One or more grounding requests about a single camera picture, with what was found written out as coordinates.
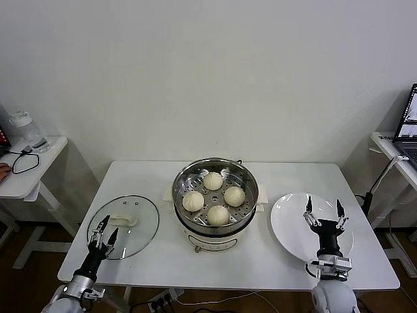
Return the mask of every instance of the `white plate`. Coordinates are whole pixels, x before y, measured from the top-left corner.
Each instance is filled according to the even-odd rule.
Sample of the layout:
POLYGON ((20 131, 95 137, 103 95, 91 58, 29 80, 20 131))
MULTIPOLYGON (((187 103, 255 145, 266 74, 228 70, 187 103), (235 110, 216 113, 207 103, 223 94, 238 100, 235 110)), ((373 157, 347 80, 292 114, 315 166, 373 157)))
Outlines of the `white plate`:
MULTIPOLYGON (((313 233, 303 217, 309 196, 316 218, 338 219, 335 205, 303 192, 285 195, 274 204, 271 211, 272 230, 278 241, 289 253, 304 262, 317 259, 316 252, 320 249, 319 236, 313 233)), ((346 226, 348 229, 338 237, 343 256, 348 256, 353 248, 353 233, 349 230, 349 224, 346 226)))

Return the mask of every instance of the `water bottle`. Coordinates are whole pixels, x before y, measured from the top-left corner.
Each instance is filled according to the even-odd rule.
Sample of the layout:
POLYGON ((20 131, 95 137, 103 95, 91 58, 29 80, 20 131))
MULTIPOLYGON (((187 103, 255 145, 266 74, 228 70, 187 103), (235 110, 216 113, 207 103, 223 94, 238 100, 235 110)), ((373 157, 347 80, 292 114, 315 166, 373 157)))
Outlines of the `water bottle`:
POLYGON ((33 152, 43 153, 49 150, 49 142, 40 134, 39 128, 29 113, 17 111, 10 116, 9 121, 20 131, 23 138, 32 147, 33 152))

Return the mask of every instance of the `glass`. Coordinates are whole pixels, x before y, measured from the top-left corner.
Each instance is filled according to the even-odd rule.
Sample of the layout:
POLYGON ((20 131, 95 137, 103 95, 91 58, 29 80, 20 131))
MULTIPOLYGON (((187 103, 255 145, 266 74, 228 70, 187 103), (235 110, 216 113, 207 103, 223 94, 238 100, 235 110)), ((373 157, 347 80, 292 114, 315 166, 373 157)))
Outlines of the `glass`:
POLYGON ((40 134, 39 128, 27 112, 17 111, 10 116, 10 123, 15 126, 36 153, 50 149, 49 142, 40 134))
POLYGON ((119 228, 114 250, 108 259, 119 260, 142 251, 154 238, 159 226, 159 213, 155 204, 141 196, 123 196, 105 204, 90 221, 87 231, 87 241, 93 234, 93 229, 107 215, 130 215, 137 219, 133 226, 107 225, 104 230, 103 243, 107 243, 110 235, 119 228))

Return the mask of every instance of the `steamed bun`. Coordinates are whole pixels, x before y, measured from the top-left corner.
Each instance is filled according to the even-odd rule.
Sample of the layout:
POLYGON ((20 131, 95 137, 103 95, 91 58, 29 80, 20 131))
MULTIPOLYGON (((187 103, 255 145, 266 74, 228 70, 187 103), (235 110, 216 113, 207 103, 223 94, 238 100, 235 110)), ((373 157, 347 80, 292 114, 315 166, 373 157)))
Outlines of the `steamed bun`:
POLYGON ((222 205, 215 205, 208 210, 207 221, 212 226, 223 226, 229 223, 229 210, 222 205))
POLYGON ((191 191, 182 199, 182 206, 189 212, 196 212, 204 205, 204 197, 198 191, 191 191))
POLYGON ((240 187, 230 187, 224 193, 224 201, 232 207, 238 207, 245 202, 245 193, 240 187))
POLYGON ((204 187, 209 190, 218 190, 223 185, 223 178, 219 173, 211 171, 203 178, 204 187))

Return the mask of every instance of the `glass lid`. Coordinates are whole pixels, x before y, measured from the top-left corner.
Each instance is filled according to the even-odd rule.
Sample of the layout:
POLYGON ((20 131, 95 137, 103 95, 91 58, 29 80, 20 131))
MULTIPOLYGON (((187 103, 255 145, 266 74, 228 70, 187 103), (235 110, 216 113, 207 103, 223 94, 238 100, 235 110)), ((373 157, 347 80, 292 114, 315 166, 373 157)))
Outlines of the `glass lid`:
POLYGON ((110 215, 103 234, 103 243, 107 244, 116 228, 117 240, 108 259, 119 260, 142 251, 153 239, 159 226, 159 213, 155 204, 141 196, 123 196, 105 204, 90 221, 87 241, 93 229, 110 215))

